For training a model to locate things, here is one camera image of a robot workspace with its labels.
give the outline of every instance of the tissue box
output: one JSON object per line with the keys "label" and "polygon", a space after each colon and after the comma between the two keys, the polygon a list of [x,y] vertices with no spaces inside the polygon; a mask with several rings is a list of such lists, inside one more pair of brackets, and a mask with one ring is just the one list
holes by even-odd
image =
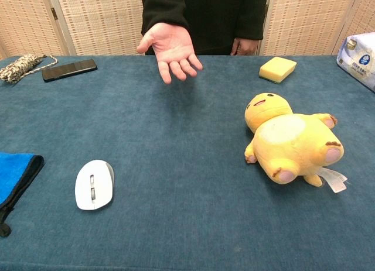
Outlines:
{"label": "tissue box", "polygon": [[375,32],[346,38],[337,54],[337,64],[375,92]]}

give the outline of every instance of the hand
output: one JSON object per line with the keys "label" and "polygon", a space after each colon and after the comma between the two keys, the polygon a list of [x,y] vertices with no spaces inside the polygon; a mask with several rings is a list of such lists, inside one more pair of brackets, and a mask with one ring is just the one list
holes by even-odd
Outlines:
{"label": "hand", "polygon": [[189,32],[181,26],[167,23],[153,25],[143,36],[137,47],[137,52],[145,53],[150,46],[154,49],[160,75],[166,84],[170,84],[172,81],[169,67],[181,81],[186,80],[186,74],[192,77],[197,75],[190,63],[199,70],[203,69],[194,53]]}
{"label": "hand", "polygon": [[252,56],[257,50],[259,41],[235,38],[232,46],[231,56]]}

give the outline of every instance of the yellow plush toy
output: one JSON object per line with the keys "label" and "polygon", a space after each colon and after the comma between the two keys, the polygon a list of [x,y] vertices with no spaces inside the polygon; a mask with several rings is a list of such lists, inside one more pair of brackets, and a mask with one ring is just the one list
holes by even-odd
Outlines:
{"label": "yellow plush toy", "polygon": [[258,94],[247,105],[245,120],[254,133],[246,147],[247,163],[259,161],[268,177],[287,184],[303,176],[311,185],[323,183],[317,171],[336,163],[344,148],[330,130],[337,119],[330,114],[294,114],[276,94]]}

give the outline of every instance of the smartphone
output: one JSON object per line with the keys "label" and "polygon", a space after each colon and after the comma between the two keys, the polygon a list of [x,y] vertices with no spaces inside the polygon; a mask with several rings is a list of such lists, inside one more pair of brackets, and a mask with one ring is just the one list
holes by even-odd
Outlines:
{"label": "smartphone", "polygon": [[43,80],[45,82],[58,80],[81,73],[86,73],[98,69],[93,59],[78,61],[57,67],[45,68],[42,70]]}

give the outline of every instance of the white rope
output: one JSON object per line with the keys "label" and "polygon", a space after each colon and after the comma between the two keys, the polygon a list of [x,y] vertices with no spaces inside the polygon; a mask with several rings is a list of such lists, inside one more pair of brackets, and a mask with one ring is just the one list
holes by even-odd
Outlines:
{"label": "white rope", "polygon": [[35,56],[33,54],[26,54],[10,65],[6,66],[5,68],[0,69],[0,79],[11,84],[16,84],[19,82],[19,80],[24,78],[24,76],[38,72],[39,70],[46,67],[54,66],[57,63],[57,59],[55,57],[49,56],[51,59],[53,59],[52,63],[31,71],[31,69],[41,63],[45,57],[47,56]]}

